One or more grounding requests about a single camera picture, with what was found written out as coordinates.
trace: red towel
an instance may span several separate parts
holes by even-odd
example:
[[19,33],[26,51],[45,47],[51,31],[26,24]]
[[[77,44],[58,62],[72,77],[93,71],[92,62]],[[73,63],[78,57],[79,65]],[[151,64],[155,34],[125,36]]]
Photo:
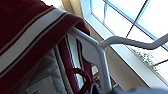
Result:
[[[24,79],[40,60],[59,44],[65,68],[73,68],[65,35],[72,27],[89,34],[83,19],[47,6],[40,0],[0,1],[0,92],[7,94]],[[91,76],[91,64],[83,59]],[[68,77],[75,93],[75,77]]]

